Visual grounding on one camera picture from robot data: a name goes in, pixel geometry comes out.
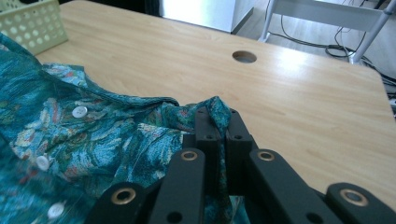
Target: patterned fabric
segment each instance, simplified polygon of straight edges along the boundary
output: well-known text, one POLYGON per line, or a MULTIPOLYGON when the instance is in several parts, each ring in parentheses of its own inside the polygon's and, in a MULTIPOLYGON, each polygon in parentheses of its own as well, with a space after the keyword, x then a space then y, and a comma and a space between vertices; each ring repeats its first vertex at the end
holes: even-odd
MULTIPOLYGON (((179 106, 169 97, 106 91, 83 67, 42 65, 1 34, 0 76, 1 223, 81 223, 110 186, 147 187, 164 177, 183 133, 194 131, 197 108, 207 108, 222 135, 230 119, 219 97, 179 106), (88 109, 85 117, 73 116, 77 106, 88 109), (38 157, 48 159, 47 171, 37 168, 38 157), (55 203, 64 211, 51 219, 55 203)), ((206 199, 205 222, 235 215, 239 201, 232 209, 225 177, 221 183, 222 194, 206 199)))

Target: wooden table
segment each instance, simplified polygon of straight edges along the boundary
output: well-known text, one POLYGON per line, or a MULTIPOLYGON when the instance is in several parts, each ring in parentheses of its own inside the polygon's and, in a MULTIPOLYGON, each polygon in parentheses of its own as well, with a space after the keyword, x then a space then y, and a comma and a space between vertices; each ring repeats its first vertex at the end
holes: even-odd
POLYGON ((218 95, 260 147, 283 155, 314 189, 353 183, 396 210, 396 124, 376 72, 85 1, 61 11, 69 41, 40 62, 84 65, 122 94, 182 105, 218 95), (236 61, 238 50, 257 61, 236 61))

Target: plastic basket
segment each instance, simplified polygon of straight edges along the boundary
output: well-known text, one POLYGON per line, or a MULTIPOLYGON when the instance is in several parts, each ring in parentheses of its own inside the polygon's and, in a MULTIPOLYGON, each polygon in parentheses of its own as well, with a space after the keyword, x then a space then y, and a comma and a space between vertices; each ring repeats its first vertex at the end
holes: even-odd
POLYGON ((67 40, 56 0, 0 0, 0 31, 34 55, 67 40))

